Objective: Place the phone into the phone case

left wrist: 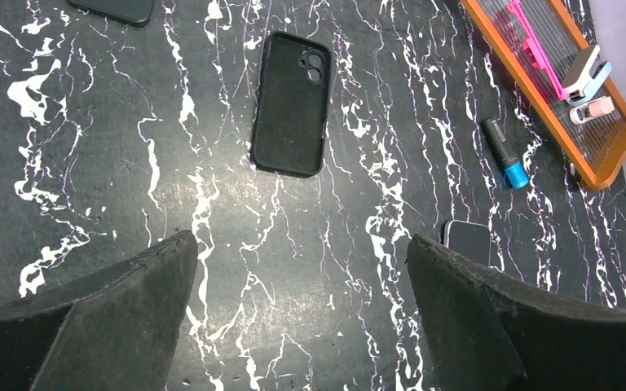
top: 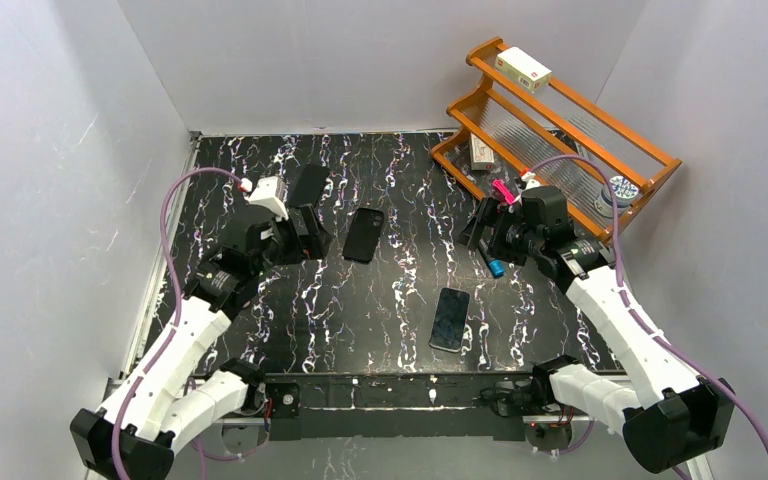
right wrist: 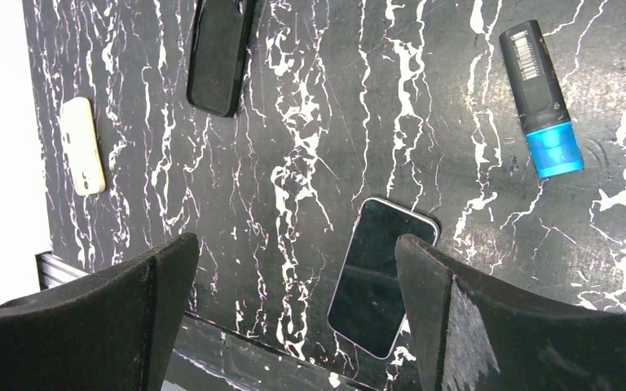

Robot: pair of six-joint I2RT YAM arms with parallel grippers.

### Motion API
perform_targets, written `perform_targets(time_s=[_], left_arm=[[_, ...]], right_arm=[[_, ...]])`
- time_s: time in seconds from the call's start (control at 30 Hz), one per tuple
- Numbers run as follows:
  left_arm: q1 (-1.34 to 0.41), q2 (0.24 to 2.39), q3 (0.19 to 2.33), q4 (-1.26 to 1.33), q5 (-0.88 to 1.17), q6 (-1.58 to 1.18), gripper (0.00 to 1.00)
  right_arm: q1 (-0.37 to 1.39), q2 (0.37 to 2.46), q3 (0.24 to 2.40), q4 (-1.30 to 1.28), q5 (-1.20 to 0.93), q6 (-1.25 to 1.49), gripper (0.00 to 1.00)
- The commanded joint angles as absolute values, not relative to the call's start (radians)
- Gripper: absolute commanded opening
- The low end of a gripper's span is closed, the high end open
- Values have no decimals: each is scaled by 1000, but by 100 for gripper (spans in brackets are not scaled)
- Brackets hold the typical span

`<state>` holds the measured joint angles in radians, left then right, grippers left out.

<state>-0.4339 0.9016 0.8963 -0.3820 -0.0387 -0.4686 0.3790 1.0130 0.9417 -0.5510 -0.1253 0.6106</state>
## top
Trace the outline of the black smartphone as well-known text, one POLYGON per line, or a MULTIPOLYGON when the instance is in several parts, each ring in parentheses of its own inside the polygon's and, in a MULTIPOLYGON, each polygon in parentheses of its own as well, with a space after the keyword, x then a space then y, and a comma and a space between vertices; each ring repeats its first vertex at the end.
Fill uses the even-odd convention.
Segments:
POLYGON ((469 304, 469 293, 448 287, 441 289, 428 342, 432 349, 450 353, 461 349, 469 304))

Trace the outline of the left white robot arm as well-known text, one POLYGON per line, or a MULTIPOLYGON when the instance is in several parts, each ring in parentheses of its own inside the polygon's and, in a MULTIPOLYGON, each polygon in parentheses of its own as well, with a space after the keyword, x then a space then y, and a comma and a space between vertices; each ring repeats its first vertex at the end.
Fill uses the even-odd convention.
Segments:
POLYGON ((244 206, 194 269, 173 318, 131 375, 97 409, 73 417, 70 432, 85 467, 106 479, 164 479, 177 454, 215 421, 259 406, 264 374, 245 360, 228 360, 201 386, 182 390, 269 268, 326 256, 331 236, 314 206, 287 212, 282 218, 244 206))

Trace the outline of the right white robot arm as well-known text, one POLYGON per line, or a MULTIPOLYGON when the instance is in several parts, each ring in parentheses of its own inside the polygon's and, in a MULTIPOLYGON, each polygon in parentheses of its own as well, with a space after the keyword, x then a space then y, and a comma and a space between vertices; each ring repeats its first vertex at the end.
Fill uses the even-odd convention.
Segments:
POLYGON ((617 384, 561 355, 532 367, 527 382, 485 394, 497 414, 572 407, 619 433, 645 470, 660 473, 724 443, 734 403, 670 353, 663 336, 618 283, 614 252, 576 233, 560 189, 537 186, 514 202, 480 201, 458 238, 523 266, 533 260, 593 324, 630 380, 617 384))

